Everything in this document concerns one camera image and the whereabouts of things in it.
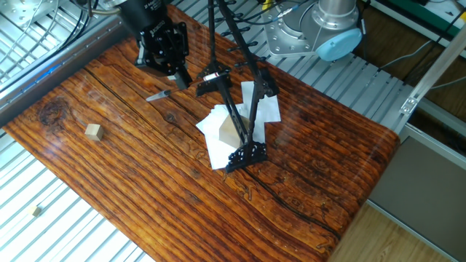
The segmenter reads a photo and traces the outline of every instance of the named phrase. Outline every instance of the wire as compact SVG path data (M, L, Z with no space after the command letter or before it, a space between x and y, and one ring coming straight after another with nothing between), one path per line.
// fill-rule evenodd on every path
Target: wire
M90 15L92 15L92 14L97 14L97 15L117 15L121 11L119 8L115 8L115 9L111 9L111 10L100 10L100 9L91 8L92 11L90 12L88 8L83 7L81 4L78 4L76 2L76 0L71 0L71 1L73 2L73 4L75 4L81 10L83 10L83 11L85 11L87 13L90 13Z
M448 30L453 26L453 24L461 17L461 15L466 12L466 7L463 8L463 10L461 10L461 12L459 12L459 14L451 21L451 23L449 24L449 26L447 26L444 30L444 32L448 32ZM422 62L424 62L424 60L427 58L427 56L433 51L434 47L440 42L440 40L442 39L443 37L442 36L439 36L437 38L437 40L435 41L435 44L432 45L430 48L429 48L429 51L427 51L424 56L422 56L421 60L419 60L416 65L414 65L414 67L408 72L408 74L406 74L405 77L403 77L402 81L405 82L405 83L409 83L411 81L411 79L414 79L414 76L413 76L413 72L415 72L415 70L421 65ZM421 72L423 72L425 70L425 66L424 65L423 67L421 67Z
M98 4L99 4L99 0L95 0L94 6L93 6L92 8L93 8L93 9L97 8ZM76 36L76 39L78 39L79 37L81 37L81 35L84 33L84 31L86 30L86 27L87 27L89 21L90 21L90 17L87 16L86 21L84 22L84 25L82 26L81 30L79 31L78 35Z
M266 9L264 9L264 10L262 10L262 11L256 13L256 14L254 14L254 15L251 15L251 16L248 17L248 18L238 18L237 20L235 20L235 22L237 22L237 23L243 22L243 23L247 23L247 24L250 24L250 25L268 25L268 24L270 24L270 23L273 23L273 22L277 21L278 19L280 19L280 18L283 17L284 15L289 14L291 11L294 11L294 10L298 9L302 4L304 4L304 3L308 2L308 1L309 1L309 0L304 0L304 1L291 1L291 0L285 0L285 1L281 1L281 2L276 1L275 4L272 4L270 7L267 7ZM263 23L260 23L260 22L250 22L250 20L252 20L253 18L256 18L256 17L258 17L258 16L264 14L265 12L271 10L272 8L275 8L277 5L282 4L282 3L284 3L284 2L296 3L296 5L293 6L293 7L291 7L291 8L288 8L288 9L287 9L287 10L290 9L291 11L288 11L286 14L284 14L284 13L287 11L287 10L284 10L284 11L280 12L276 18L274 18L274 19L272 19L272 20L270 20L270 21L263 22Z
M42 42L45 37L47 36L47 34L50 32L50 30L52 29L53 27L53 24L55 23L56 21L56 18L57 18L57 14L58 14L58 4L60 3L60 1L56 1L56 5L55 5L55 14L53 15L53 18L52 18L52 21L50 22L50 25L49 27L47 28L47 30L44 32L44 34L41 36L41 38L35 43L35 45L32 46L32 48L29 49L29 51L27 51L27 53L17 61L17 63L19 63L21 60L23 60L29 53L31 53L32 50L34 50L40 42ZM0 64L5 60L5 58L8 56L9 53L7 53L1 60L0 60ZM0 76L0 79L2 79L6 74L8 74L8 72L11 71L11 68L6 70L1 76Z
M317 35L316 35L315 40L314 40L314 44L312 45L311 52L314 52L315 45L316 45L316 43L317 43L317 40L319 39L320 32L322 31L322 27L323 27L323 26L320 25L319 32L317 32Z
M37 11L39 10L40 6L42 5L42 3L44 2L44 0L41 0L39 2L39 5L36 9L36 11L34 11L34 13L32 14L31 16L31 19L29 20L29 23L28 25L26 26L26 29L21 33L20 37L18 37L16 39L15 42L13 42L12 46L8 49L8 52L5 53L5 56L0 60L0 64L3 63L3 61L5 61L5 59L9 56L9 54L13 51L13 49L16 47L17 43L21 40L21 38L26 34L26 31L29 30L29 28L31 27L31 24L32 24L32 20L34 19L34 16L36 16L36 13Z
M429 40L429 41L425 42L420 48L418 48L418 49L417 49L416 51L414 51L413 53L411 53L411 54L409 54L409 55L404 55L404 56L402 56L402 57L399 57L399 58L393 60L392 62L389 62L389 63L387 63L386 65L382 66L380 69L384 69L384 68L386 68L386 67L388 67L388 66L391 66L392 64L394 64L394 63L396 63L396 62L399 62L399 61L401 61L401 60L403 60L403 59L406 59L406 58L408 58L408 57L413 57L413 56L417 55L417 54L418 54L419 52L421 52L428 44L430 44L430 43L432 43L432 42L433 42L432 40Z
M463 82L464 80L466 80L466 76L463 76L460 79L454 80L452 82L448 82L446 84L441 84L441 85L438 85L436 87L432 87L432 88L430 88L430 90L435 90L435 89L438 89L438 88L447 87L447 86L452 85L452 84Z
M83 10L81 10L81 14L79 14L79 19L78 19L78 22L76 22L76 26L74 26L74 28L73 28L72 32L70 33L70 35L68 36L68 38L65 41L63 41L63 44L61 45L59 50L62 50L63 48L65 48L69 44L70 40L73 38L74 34L78 30L79 24L81 23L81 20L84 17L84 14L85 14L85 12Z

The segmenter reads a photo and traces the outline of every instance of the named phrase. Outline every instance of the crumpled paper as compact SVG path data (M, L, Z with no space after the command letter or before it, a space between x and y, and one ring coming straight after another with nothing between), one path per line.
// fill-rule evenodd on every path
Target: crumpled paper
M249 109L253 97L253 82L241 83L242 100L244 103L236 105L241 116L249 118ZM213 170L225 168L228 164L228 157L236 151L236 148L219 140L220 126L228 116L225 105L215 105L210 114L196 127L204 134L205 142L210 157ZM260 143L265 143L265 122L280 122L280 109L278 107L277 96L260 100L258 104L256 126L254 127L253 139Z

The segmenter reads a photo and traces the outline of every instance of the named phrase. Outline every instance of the wooden block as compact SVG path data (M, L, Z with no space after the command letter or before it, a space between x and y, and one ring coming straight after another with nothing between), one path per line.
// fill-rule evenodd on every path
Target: wooden block
M88 124L86 129L86 136L90 140L102 140L103 128L99 124Z
M41 213L42 209L37 206L30 206L28 207L28 213L33 215L33 216L38 216Z
M249 125L249 119L241 116L241 120L245 123L246 128ZM230 115L225 119L224 123L220 126L218 139L234 148L241 146L241 139L233 125L233 120Z

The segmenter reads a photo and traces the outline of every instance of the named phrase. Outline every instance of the metal floor grate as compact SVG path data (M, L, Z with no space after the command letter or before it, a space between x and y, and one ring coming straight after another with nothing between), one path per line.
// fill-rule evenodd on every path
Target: metal floor grate
M0 93L12 84L15 80L13 76L25 73L35 61L51 55L68 38L78 22L81 10L69 1L61 1L58 6L56 15L55 5L51 12L40 17L25 31L25 23L18 25L8 19L11 7L7 9L6 5L0 4Z
M38 217L25 210L39 206ZM2 261L154 261L0 130Z

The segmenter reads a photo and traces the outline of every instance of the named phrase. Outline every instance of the wood grain surface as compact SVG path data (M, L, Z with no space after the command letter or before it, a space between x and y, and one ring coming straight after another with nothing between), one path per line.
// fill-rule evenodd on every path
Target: wood grain surface
M207 65L208 30L186 21L189 71ZM241 61L218 36L218 59ZM218 93L175 89L134 67L127 39L64 81L4 129L156 261L326 261L371 193L398 136L269 65L282 121L266 124L269 161L212 171L195 124ZM246 68L232 72L241 102ZM100 124L101 142L85 137Z

